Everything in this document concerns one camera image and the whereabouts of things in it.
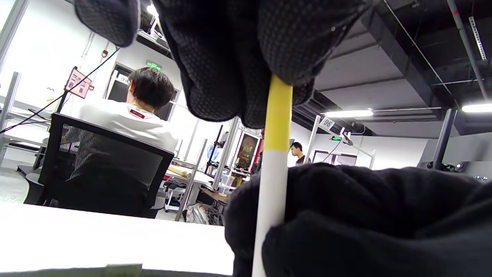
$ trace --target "plastic bag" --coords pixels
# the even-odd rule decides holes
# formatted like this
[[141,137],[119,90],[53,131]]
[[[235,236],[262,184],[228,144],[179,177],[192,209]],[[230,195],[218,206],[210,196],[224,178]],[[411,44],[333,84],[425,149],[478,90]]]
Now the plastic bag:
[[222,214],[216,208],[201,203],[194,204],[188,208],[185,221],[188,223],[223,226]]

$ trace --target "red logo on shirt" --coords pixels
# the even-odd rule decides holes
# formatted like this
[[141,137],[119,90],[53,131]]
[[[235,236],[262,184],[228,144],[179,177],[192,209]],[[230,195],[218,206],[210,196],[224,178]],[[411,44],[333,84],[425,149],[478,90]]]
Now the red logo on shirt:
[[141,114],[141,113],[139,113],[139,112],[135,111],[134,109],[131,109],[131,110],[130,110],[130,112],[131,112],[131,113],[133,113],[134,115],[136,115],[136,116],[138,116],[138,117],[142,118],[142,119],[143,119],[143,118],[145,118],[145,116],[144,116],[143,114]]

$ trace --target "white t-shirt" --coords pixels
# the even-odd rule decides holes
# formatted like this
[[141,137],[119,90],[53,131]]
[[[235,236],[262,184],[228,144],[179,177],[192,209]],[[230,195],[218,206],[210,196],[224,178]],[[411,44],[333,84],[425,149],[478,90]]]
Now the white t-shirt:
[[169,123],[132,104],[106,99],[84,101],[78,118],[171,153],[178,145]]

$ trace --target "clear container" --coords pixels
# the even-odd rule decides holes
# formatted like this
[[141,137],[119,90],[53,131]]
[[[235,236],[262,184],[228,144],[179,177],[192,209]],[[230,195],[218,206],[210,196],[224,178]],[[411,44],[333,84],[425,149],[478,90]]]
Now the clear container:
[[218,194],[220,196],[226,197],[227,194],[229,194],[229,190],[231,188],[233,180],[234,177],[227,174],[222,174],[222,177],[220,178],[220,182],[218,184]]

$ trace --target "yellow tape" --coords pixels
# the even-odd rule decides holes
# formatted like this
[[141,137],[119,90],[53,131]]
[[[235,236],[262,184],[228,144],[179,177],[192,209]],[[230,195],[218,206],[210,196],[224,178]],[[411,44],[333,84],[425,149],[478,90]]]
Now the yellow tape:
[[273,74],[268,94],[264,151],[273,149],[288,151],[291,117],[292,86]]

